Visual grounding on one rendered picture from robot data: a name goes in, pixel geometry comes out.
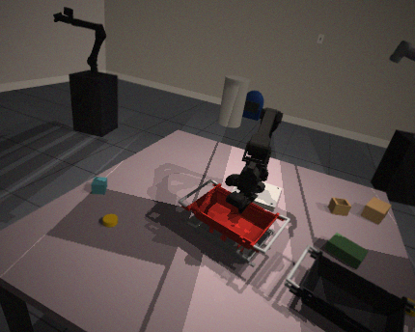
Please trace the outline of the small open brown box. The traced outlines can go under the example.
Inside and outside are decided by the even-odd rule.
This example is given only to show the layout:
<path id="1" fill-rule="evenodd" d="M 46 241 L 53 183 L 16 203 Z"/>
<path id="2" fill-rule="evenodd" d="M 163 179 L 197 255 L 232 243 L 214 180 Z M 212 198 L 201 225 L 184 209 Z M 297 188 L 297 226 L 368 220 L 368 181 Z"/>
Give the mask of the small open brown box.
<path id="1" fill-rule="evenodd" d="M 331 214 L 347 216 L 351 209 L 351 205 L 345 199 L 331 198 L 328 209 Z"/>

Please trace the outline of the green rectangular block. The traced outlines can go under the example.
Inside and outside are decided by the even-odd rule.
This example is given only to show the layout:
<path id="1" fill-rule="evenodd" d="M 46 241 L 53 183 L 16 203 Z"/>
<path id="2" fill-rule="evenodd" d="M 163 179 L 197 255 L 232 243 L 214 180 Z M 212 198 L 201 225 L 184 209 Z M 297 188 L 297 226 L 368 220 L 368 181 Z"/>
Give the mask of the green rectangular block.
<path id="1" fill-rule="evenodd" d="M 368 253 L 368 250 L 364 249 L 364 247 L 339 234 L 335 234 L 327 242 L 324 249 L 355 269 L 357 269 Z"/>

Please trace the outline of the small teal block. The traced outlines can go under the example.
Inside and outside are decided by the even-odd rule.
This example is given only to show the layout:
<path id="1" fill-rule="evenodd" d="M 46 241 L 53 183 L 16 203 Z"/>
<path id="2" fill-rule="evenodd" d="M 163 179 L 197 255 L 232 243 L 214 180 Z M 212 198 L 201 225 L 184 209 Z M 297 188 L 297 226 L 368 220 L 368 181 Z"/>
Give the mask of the small teal block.
<path id="1" fill-rule="evenodd" d="M 107 187 L 107 178 L 94 177 L 91 183 L 93 194 L 105 194 Z"/>

